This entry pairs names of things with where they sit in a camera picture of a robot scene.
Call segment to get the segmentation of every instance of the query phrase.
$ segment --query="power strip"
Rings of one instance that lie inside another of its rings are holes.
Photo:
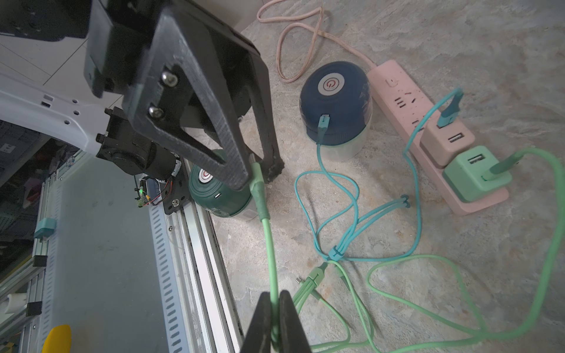
[[[408,142],[420,119],[434,106],[417,84],[395,60],[389,60],[367,73],[371,83],[373,99],[383,110],[398,134]],[[436,111],[428,124],[437,124],[440,113]],[[506,188],[470,203],[462,202],[442,176],[443,169],[437,168],[420,147],[421,132],[416,135],[410,152],[424,169],[436,188],[440,191],[447,205],[456,215],[464,216],[482,210],[509,197]]]

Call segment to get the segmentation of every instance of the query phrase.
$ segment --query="bolt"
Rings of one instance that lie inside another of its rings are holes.
[[[164,114],[165,112],[161,108],[153,106],[149,107],[149,116],[151,116],[153,119],[161,119]]]
[[[172,72],[163,71],[161,80],[169,87],[174,87],[179,83],[179,78]]]

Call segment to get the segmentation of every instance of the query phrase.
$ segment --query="green speaker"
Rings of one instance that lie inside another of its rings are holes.
[[[224,150],[214,150],[214,153],[226,159]],[[218,217],[250,220],[257,215],[255,202],[247,186],[240,191],[232,190],[197,165],[190,171],[188,185],[194,201]]]

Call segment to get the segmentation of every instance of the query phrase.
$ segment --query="power socket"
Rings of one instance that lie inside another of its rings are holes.
[[[422,133],[420,147],[432,160],[436,168],[442,169],[455,156],[467,151],[475,142],[475,135],[467,129],[461,119],[439,128],[437,120],[430,118]]]
[[[373,99],[383,110],[401,138],[408,142],[420,119],[434,104],[395,60],[389,60],[370,70],[367,77],[371,84]],[[439,118],[440,113],[434,112],[423,130],[427,129],[433,121],[437,124]],[[443,169],[437,168],[420,147],[421,137],[421,132],[416,135],[414,143],[410,146],[410,151],[455,214],[459,216],[468,215],[502,202],[509,197],[508,190],[501,188],[474,202],[464,203],[461,201],[443,178]]]

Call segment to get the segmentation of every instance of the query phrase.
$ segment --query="cable connector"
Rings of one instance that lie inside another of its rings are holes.
[[[316,287],[318,287],[322,280],[324,280],[324,271],[327,266],[328,263],[324,262],[322,265],[314,267],[314,269],[308,275],[308,278],[313,280]]]
[[[249,190],[251,191],[251,196],[255,200],[255,205],[257,206],[257,213],[259,214],[259,220],[263,221],[266,219],[271,219],[269,214],[269,209],[267,208],[267,196],[265,194],[265,181],[263,179],[263,172],[261,171],[261,165],[255,162],[255,155],[251,154],[251,171],[253,172],[253,178],[249,183]]]
[[[334,261],[339,261],[344,257],[342,253],[337,251],[337,248],[335,246],[329,251],[328,256]]]
[[[459,109],[459,102],[463,98],[463,90],[461,88],[457,89],[458,92],[453,96],[451,103],[441,112],[440,118],[437,120],[437,127],[443,128],[451,124],[455,118],[459,115],[461,111]]]
[[[328,130],[329,125],[329,114],[322,114],[320,117],[320,121],[318,122],[318,138],[316,139],[316,143],[321,145],[322,140],[324,139],[325,132]]]
[[[516,165],[524,154],[521,151],[513,153],[508,158],[490,167],[481,177],[483,180],[489,181],[503,176],[504,172],[509,171]]]

